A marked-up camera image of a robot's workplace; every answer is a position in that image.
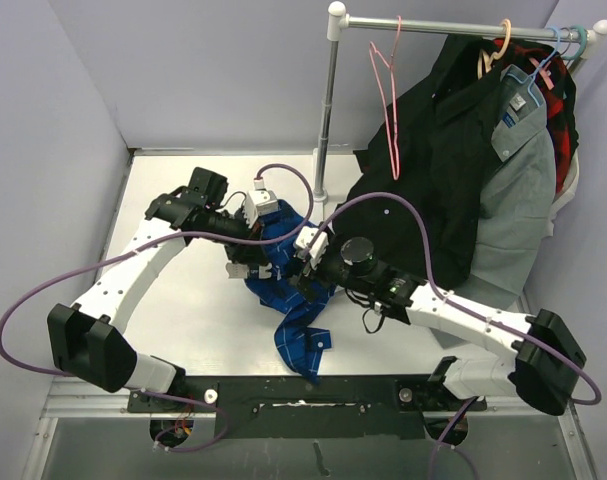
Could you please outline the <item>blue plaid shirt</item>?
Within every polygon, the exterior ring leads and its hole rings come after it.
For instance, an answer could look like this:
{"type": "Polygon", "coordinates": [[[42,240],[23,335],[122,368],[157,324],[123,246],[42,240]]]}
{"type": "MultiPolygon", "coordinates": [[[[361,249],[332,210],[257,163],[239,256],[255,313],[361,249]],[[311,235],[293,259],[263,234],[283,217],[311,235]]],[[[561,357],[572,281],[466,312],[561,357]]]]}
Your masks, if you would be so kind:
{"type": "Polygon", "coordinates": [[[335,288],[312,284],[314,299],[309,302],[290,284],[302,264],[295,255],[294,237],[266,245],[264,251],[272,265],[268,279],[250,278],[246,287],[260,304],[284,315],[274,332],[274,343],[282,361],[293,372],[315,383],[322,354],[332,347],[331,333],[312,323],[334,295],[335,288]]]}

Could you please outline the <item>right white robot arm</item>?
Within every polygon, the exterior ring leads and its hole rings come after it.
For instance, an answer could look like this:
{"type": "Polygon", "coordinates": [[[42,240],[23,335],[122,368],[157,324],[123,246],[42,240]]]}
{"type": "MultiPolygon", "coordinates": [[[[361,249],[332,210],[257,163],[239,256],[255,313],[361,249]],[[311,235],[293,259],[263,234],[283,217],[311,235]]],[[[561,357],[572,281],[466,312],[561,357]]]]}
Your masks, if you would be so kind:
{"type": "Polygon", "coordinates": [[[489,352],[487,358],[443,359],[428,384],[442,409],[471,397],[518,397],[535,410],[562,415],[586,357],[562,318],[549,310],[510,312],[462,298],[377,259],[363,237],[330,245],[325,233],[300,234],[303,262],[296,286],[310,296],[313,283],[348,291],[383,319],[440,331],[489,352]]]}

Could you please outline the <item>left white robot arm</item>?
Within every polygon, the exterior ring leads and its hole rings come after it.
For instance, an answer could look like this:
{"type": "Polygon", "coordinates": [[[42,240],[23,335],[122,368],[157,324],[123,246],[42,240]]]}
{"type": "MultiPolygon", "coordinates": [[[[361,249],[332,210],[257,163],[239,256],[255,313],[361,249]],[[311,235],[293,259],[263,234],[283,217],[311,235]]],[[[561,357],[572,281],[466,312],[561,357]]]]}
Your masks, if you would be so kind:
{"type": "Polygon", "coordinates": [[[256,242],[261,217],[278,211],[276,195],[256,180],[235,213],[222,208],[227,179],[200,167],[190,181],[154,199],[127,246],[127,260],[102,274],[72,305],[55,305],[47,327],[55,366],[107,392],[122,388],[151,391],[163,410],[183,405],[185,372],[165,360],[138,353],[125,332],[137,305],[161,271],[202,231],[239,239],[225,244],[229,273],[240,275],[250,265],[261,272],[267,257],[256,242]]]}

